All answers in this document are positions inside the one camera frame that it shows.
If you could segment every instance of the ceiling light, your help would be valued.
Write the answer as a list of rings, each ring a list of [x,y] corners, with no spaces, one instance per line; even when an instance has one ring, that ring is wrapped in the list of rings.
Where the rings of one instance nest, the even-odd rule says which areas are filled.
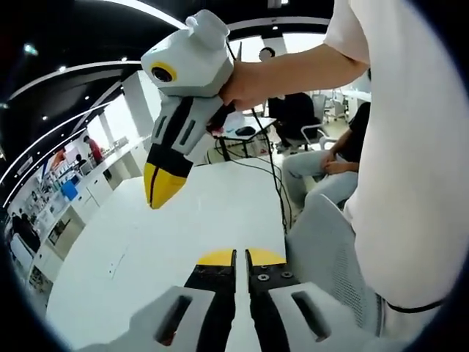
[[[27,54],[31,54],[31,55],[34,55],[34,56],[38,55],[36,48],[34,46],[32,46],[31,44],[25,44],[24,47],[23,47],[23,50]]]
[[[104,0],[104,1],[113,2],[115,4],[121,4],[121,5],[124,5],[124,6],[132,7],[135,10],[142,11],[142,12],[145,12],[145,13],[151,15],[151,16],[159,18],[162,21],[165,21],[166,23],[171,24],[172,26],[175,26],[179,29],[186,29],[187,28],[187,26],[183,22],[177,20],[176,18],[171,17],[167,13],[164,13],[163,11],[155,9],[154,7],[151,7],[151,6],[149,6],[147,4],[144,4],[144,3],[140,2],[140,1],[137,1],[137,0]]]
[[[57,131],[59,128],[61,128],[63,125],[66,125],[68,124],[69,122],[73,121],[73,120],[76,120],[78,119],[80,116],[83,116],[85,114],[88,114],[89,112],[91,111],[94,111],[96,109],[100,109],[100,108],[103,108],[104,106],[107,106],[109,105],[111,102],[109,103],[104,103],[104,104],[101,104],[101,105],[98,105],[98,106],[95,106],[94,108],[90,108],[86,111],[83,111],[81,112],[80,114],[78,115],[75,115],[74,117],[71,117],[70,119],[62,122],[61,124],[58,124],[56,127],[52,128],[49,132],[43,134],[41,137],[39,137],[38,139],[36,139],[31,145],[29,145],[9,166],[8,166],[8,169],[7,171],[4,172],[4,174],[0,177],[0,184],[4,181],[5,177],[8,176],[8,174],[10,173],[10,171],[12,170],[12,168],[14,167],[14,165],[17,164],[17,162],[19,162],[19,160],[21,160],[22,157],[24,157],[28,151],[30,151],[37,143],[39,143],[40,141],[42,141],[45,137],[49,136],[51,133]]]

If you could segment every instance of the black cable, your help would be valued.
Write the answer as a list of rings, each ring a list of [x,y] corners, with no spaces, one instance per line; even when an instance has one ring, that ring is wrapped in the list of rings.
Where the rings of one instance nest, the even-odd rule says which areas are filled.
[[[226,41],[226,46],[228,47],[228,50],[229,50],[229,53],[231,54],[232,58],[234,61],[236,61],[236,56],[235,54],[233,53],[233,50],[231,48],[231,46],[229,45],[229,41],[227,40]],[[284,206],[284,200],[282,199],[281,197],[281,182],[280,182],[280,187],[278,186],[277,184],[277,177],[276,177],[276,171],[274,169],[274,164],[273,164],[273,157],[272,157],[272,150],[270,149],[270,140],[269,140],[269,136],[267,135],[267,131],[262,127],[262,124],[261,122],[259,121],[259,118],[257,116],[257,113],[256,111],[254,110],[254,108],[251,109],[252,111],[252,114],[254,116],[254,119],[256,119],[256,122],[257,122],[257,125],[259,125],[259,128],[260,128],[260,131],[263,132],[264,134],[264,137],[265,137],[265,140],[267,141],[267,150],[269,152],[269,159],[270,159],[270,166],[272,167],[272,176],[273,176],[273,182],[275,183],[276,185],[276,190],[277,190],[277,195],[278,195],[278,199],[280,200],[280,208],[281,208],[281,213],[282,213],[282,224],[284,226],[284,231],[285,231],[285,235],[287,234],[287,219],[285,217],[285,206]]]
[[[217,147],[217,141],[218,140],[215,140],[215,150],[217,151],[218,154],[222,155],[223,154],[221,153],[220,150],[218,150],[218,147]],[[237,156],[238,158],[244,158],[242,155],[239,155],[235,152],[232,152],[231,150],[227,150],[228,153],[234,155],[234,156]],[[259,159],[260,161],[263,161],[267,164],[270,164],[272,165],[269,161],[266,161],[262,158],[259,158],[258,156],[251,156],[250,158],[255,158],[255,159]],[[252,165],[247,165],[247,164],[243,164],[243,163],[240,163],[239,161],[236,161],[236,160],[231,160],[233,163],[235,164],[238,164],[238,165],[241,165],[241,166],[246,166],[246,167],[251,167],[252,169],[259,169],[259,170],[262,170],[266,173],[268,173],[269,175],[272,175],[274,176],[274,178],[276,179],[276,181],[279,182],[280,184],[280,191],[278,189],[277,190],[277,195],[280,197],[281,199],[281,203],[283,202],[283,199],[281,198],[281,191],[283,190],[284,194],[285,194],[285,198],[287,199],[287,204],[288,204],[288,208],[289,208],[289,224],[291,225],[292,224],[292,205],[290,204],[290,201],[288,199],[288,194],[287,194],[287,190],[285,189],[283,183],[281,182],[281,177],[277,176],[277,174],[273,174],[272,172],[270,172],[269,170],[266,170],[266,169],[263,169],[262,167],[258,167],[258,166],[252,166]],[[279,171],[280,171],[280,175],[281,175],[281,169],[280,167],[276,166],[275,164],[273,165],[275,168],[277,168]],[[286,219],[286,216],[285,216],[285,212],[284,210],[282,211],[282,225],[284,225],[284,230],[285,230],[285,227],[287,227],[287,225],[285,223],[287,222],[287,219]]]

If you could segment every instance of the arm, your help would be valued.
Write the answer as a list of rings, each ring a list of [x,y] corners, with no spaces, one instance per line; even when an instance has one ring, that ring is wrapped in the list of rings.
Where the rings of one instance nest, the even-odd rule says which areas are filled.
[[[350,135],[352,134],[352,130],[347,129],[344,134],[342,134],[339,138],[339,140],[335,143],[334,146],[330,149],[330,152],[333,153],[334,155],[340,152],[340,150],[343,148],[345,142],[349,139]]]
[[[351,59],[326,44],[302,53],[243,65],[253,65],[253,70],[258,70],[269,97],[341,87],[368,69],[366,63]]]
[[[337,154],[345,145],[345,142],[349,139],[350,135],[352,134],[352,130],[348,129],[345,131],[344,134],[341,135],[339,140],[335,143],[334,146],[329,150],[332,155]],[[352,163],[352,162],[338,162],[338,161],[329,161],[329,158],[325,159],[324,168],[327,172],[331,174],[346,172],[346,171],[354,171],[358,172],[359,163]]]

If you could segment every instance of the white t-shirt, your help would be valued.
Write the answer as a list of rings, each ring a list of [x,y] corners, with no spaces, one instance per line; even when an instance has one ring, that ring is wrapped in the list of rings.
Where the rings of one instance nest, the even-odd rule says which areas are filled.
[[[347,204],[368,285],[415,308],[445,298],[469,246],[469,105],[408,1],[336,0],[325,43],[372,68],[358,188]]]

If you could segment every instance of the white desk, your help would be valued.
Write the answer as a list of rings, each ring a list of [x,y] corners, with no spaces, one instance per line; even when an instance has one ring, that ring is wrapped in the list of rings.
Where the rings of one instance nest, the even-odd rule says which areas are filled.
[[[242,162],[270,169],[257,159]],[[183,286],[203,254],[234,248],[237,311],[226,351],[260,351],[249,312],[249,246],[285,256],[268,173],[232,162],[195,167],[160,210],[147,206],[141,178],[126,180],[73,244],[46,318],[72,348],[112,341],[128,330],[135,312],[172,285]]]
[[[271,117],[259,117],[259,122],[262,126],[262,128],[260,128],[259,124],[257,123],[254,117],[243,116],[243,118],[233,119],[232,123],[229,123],[229,121],[227,121],[227,124],[225,124],[224,126],[224,132],[220,135],[220,137],[223,137],[225,139],[233,139],[237,141],[248,141],[249,139],[259,134],[259,132],[261,132],[265,128],[268,128],[275,121],[276,119],[273,119]],[[238,128],[247,126],[252,127],[255,132],[253,134],[250,134],[249,136],[238,136],[236,134],[236,130]]]
[[[340,93],[342,93],[344,96],[348,98],[356,98],[360,99],[363,101],[367,101],[369,103],[372,102],[372,94],[367,93],[367,92],[360,92],[358,90],[342,90]]]
[[[231,160],[228,149],[226,148],[226,144],[224,141],[225,139],[242,142],[245,156],[246,158],[248,158],[248,150],[246,147],[246,142],[249,142],[259,133],[261,133],[261,131],[271,126],[276,121],[276,119],[273,119],[270,117],[259,117],[259,122],[260,122],[260,126],[259,126],[259,123],[257,123],[254,117],[244,116],[238,111],[233,113],[231,116],[230,115],[228,115],[228,117],[226,118],[223,133],[218,136],[218,140],[220,141],[221,152],[223,154],[224,160],[225,161]],[[250,126],[254,129],[253,134],[250,134],[248,136],[238,136],[236,134],[237,129],[242,128],[242,127],[247,127],[247,126]]]
[[[349,117],[347,119],[348,122],[357,114],[358,108],[364,101],[369,103],[372,102],[371,93],[360,92],[358,90],[343,90],[341,93],[349,102]]]

